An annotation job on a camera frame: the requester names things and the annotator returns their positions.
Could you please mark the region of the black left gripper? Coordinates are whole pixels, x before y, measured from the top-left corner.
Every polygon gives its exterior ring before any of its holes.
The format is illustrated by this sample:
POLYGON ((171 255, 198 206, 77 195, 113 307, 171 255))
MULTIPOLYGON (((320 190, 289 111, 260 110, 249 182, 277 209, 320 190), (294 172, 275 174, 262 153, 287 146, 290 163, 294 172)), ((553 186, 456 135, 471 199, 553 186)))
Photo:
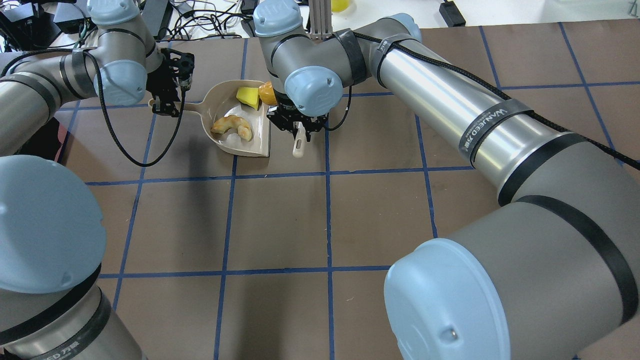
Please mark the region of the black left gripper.
POLYGON ((151 111, 164 116, 182 117, 180 101, 191 89, 195 55, 173 48, 161 48, 160 65, 147 75, 147 91, 151 93, 151 111))

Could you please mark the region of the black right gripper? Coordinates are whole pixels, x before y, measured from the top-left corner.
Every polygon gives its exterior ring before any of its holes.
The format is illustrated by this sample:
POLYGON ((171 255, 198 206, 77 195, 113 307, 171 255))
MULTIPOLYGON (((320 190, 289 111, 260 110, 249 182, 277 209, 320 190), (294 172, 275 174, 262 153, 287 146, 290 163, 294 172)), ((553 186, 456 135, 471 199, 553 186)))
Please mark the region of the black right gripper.
POLYGON ((277 98, 278 104, 267 111, 267 118, 282 132, 290 132, 294 137, 294 144, 302 141, 302 130, 295 128, 295 123, 301 123, 306 134, 306 141, 311 142, 315 133, 320 132, 329 120, 329 115, 317 117, 307 116, 295 106, 289 98, 277 98))

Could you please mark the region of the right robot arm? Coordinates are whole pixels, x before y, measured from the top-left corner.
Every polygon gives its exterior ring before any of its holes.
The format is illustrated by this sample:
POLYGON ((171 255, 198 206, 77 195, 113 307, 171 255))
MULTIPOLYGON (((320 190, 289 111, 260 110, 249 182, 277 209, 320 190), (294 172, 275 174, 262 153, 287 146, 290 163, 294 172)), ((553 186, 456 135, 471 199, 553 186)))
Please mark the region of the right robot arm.
MULTIPOLYGON (((595 75, 587 39, 639 58, 637 19, 425 29, 427 44, 570 129, 631 157, 637 120, 609 98, 639 95, 639 75, 595 75)), ((273 273, 227 280, 220 360, 400 360, 383 301, 393 262, 498 208, 492 185, 374 80, 354 87, 345 125, 315 134, 304 158, 270 128, 270 158, 237 162, 228 266, 273 273), (246 285, 246 312, 231 296, 246 285)))

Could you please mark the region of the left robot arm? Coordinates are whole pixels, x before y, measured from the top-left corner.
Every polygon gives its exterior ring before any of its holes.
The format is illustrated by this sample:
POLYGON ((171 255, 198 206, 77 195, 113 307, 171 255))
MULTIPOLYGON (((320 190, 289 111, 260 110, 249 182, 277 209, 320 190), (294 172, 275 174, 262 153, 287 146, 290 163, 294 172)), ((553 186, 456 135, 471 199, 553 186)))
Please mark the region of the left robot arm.
POLYGON ((180 119, 194 55, 157 48, 132 0, 90 0, 97 46, 12 59, 1 73, 1 348, 3 360, 145 360, 98 286, 103 214, 59 162, 21 151, 62 105, 98 97, 180 119))

